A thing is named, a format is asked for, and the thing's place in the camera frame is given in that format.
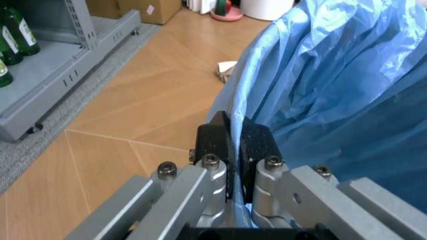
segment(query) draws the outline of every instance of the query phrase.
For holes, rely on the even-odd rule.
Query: red object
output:
[[[231,9],[232,9],[232,1],[227,0],[227,13],[229,13]]]
[[[230,12],[227,13],[227,15],[225,16],[216,15],[215,8],[212,8],[212,10],[210,11],[210,15],[212,16],[212,18],[219,21],[232,22],[241,19],[243,16],[243,12],[239,8],[233,6],[231,7]]]

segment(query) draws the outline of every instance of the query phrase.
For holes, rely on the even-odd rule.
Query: white paper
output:
[[[154,12],[154,7],[152,5],[149,5],[148,8],[147,8],[146,13],[148,15],[151,15],[151,14],[153,14],[153,12]]]

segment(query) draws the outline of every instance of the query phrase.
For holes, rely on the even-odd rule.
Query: hex socket screw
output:
[[[278,156],[267,156],[264,160],[264,167],[269,171],[278,170],[283,166],[283,160]]]
[[[203,155],[201,166],[208,171],[215,171],[220,167],[220,158],[212,153]]]
[[[158,165],[157,175],[161,180],[175,178],[177,176],[177,165],[171,161],[165,161]]]
[[[325,164],[316,164],[313,167],[313,170],[316,171],[320,176],[327,178],[332,175],[331,169]]]

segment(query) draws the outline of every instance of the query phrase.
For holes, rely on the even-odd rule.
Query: wooden floor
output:
[[[62,239],[132,175],[188,162],[196,128],[268,22],[215,21],[182,9],[0,196],[0,239]]]

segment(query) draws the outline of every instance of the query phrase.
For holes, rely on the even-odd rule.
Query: plastic bag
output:
[[[227,111],[237,149],[247,116],[289,167],[368,177],[427,213],[425,36],[415,0],[303,0],[244,51],[208,119]]]

